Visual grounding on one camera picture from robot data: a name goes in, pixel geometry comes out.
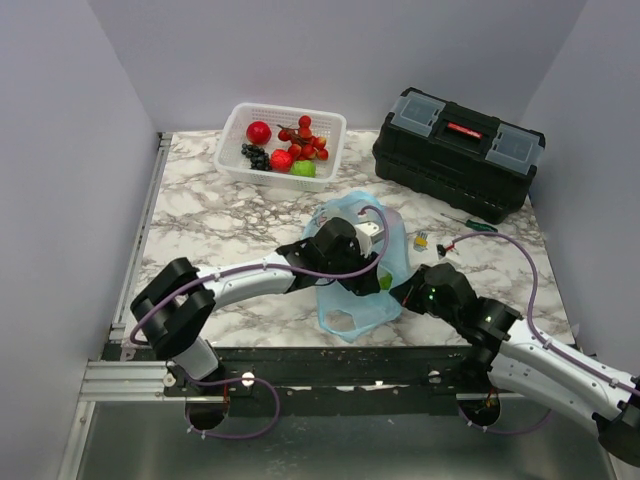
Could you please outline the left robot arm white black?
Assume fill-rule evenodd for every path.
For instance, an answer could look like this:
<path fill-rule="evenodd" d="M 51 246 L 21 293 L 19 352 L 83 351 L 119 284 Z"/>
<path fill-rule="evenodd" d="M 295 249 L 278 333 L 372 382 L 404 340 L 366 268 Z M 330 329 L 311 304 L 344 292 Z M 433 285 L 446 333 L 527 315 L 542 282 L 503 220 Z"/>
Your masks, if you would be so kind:
<path fill-rule="evenodd" d="M 143 334 L 157 359 L 173 362 L 201 395 L 222 380 L 220 361 L 200 333 L 215 311 L 247 299 L 287 294 L 336 282 L 358 296 L 380 290 L 377 266 L 386 246 L 386 220 L 352 224 L 334 217 L 313 236 L 284 245 L 259 261 L 202 270 L 185 258 L 167 265 L 134 299 L 137 324 L 130 339 Z"/>

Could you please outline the red fake peach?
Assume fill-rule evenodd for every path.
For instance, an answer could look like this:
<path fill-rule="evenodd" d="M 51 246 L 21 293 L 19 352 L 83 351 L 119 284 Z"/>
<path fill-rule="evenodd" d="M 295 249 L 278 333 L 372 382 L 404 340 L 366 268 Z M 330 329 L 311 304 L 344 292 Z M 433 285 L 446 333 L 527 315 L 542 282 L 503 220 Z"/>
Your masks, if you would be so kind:
<path fill-rule="evenodd" d="M 283 149 L 276 149 L 270 157 L 270 167 L 273 171 L 288 173 L 294 163 L 294 157 Z"/>

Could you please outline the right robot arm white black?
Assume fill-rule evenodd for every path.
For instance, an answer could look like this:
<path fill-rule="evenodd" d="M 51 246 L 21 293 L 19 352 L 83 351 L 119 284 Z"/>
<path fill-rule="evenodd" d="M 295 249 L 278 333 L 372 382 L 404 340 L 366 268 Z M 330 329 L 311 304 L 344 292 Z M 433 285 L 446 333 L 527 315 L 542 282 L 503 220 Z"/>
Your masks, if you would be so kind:
<path fill-rule="evenodd" d="M 621 461 L 639 464 L 639 380 L 530 326 L 506 304 L 481 297 L 443 263 L 421 266 L 390 291 L 404 308 L 452 326 L 471 346 L 460 367 L 469 390 L 489 385 L 526 396 L 596 434 Z"/>

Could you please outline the light blue plastic bag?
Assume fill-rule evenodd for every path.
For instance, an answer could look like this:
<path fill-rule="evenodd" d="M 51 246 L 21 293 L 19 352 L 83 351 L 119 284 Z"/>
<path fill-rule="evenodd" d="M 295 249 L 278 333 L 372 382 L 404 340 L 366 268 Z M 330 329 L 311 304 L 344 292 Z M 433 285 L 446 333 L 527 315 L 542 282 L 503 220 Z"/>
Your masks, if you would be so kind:
<path fill-rule="evenodd" d="M 389 245 L 383 252 L 377 272 L 378 280 L 386 273 L 391 273 L 393 288 L 404 283 L 412 275 L 404 220 L 399 212 L 383 206 L 371 194 L 354 191 L 322 204 L 305 226 L 302 236 L 307 238 L 315 235 L 321 226 L 333 217 L 343 218 L 353 224 L 367 221 L 379 224 L 381 220 L 377 213 L 360 213 L 367 205 L 381 209 L 388 224 Z M 402 312 L 402 307 L 391 297 L 389 290 L 357 296 L 337 282 L 330 284 L 322 280 L 316 286 L 316 298 L 320 327 L 347 342 L 353 342 L 370 330 L 396 319 Z"/>

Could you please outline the red fake cherry bunch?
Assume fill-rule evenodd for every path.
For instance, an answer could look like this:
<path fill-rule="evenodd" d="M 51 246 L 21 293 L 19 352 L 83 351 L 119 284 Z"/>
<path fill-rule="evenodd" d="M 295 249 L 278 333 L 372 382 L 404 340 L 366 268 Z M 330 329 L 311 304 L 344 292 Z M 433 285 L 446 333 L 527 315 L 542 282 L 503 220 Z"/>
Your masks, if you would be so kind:
<path fill-rule="evenodd" d="M 329 152 L 326 148 L 327 139 L 315 136 L 311 126 L 312 119 L 308 115 L 300 116 L 296 126 L 278 124 L 278 139 L 290 144 L 288 152 L 294 160 L 327 161 L 329 158 Z"/>

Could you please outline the dark purple fake grapes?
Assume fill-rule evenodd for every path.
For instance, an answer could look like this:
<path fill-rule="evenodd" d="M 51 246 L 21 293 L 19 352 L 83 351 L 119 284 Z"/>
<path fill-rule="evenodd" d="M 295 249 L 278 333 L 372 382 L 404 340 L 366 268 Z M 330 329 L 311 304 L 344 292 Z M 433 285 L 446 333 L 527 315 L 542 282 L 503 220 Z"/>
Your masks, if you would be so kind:
<path fill-rule="evenodd" d="M 263 147 L 244 143 L 241 146 L 241 154 L 250 162 L 252 170 L 272 170 L 270 156 Z"/>

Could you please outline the red fake apple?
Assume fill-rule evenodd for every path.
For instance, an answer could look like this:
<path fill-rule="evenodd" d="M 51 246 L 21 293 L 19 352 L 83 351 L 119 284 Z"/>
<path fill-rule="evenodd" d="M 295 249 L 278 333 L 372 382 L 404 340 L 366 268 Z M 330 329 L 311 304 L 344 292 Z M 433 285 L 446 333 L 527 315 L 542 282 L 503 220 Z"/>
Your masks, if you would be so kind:
<path fill-rule="evenodd" d="M 271 128 L 263 121 L 254 121 L 246 129 L 246 138 L 253 145 L 263 146 L 270 141 L 271 137 Z"/>

